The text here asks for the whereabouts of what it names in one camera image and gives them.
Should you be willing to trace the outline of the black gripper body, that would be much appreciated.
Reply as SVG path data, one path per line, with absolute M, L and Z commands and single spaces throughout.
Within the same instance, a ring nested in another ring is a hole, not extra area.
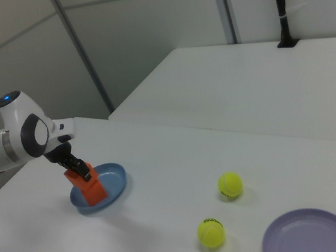
M 45 153 L 44 157 L 49 162 L 55 164 L 65 164 L 66 162 L 70 162 L 73 159 L 71 149 L 71 144 L 69 142 L 64 142 L 50 152 Z

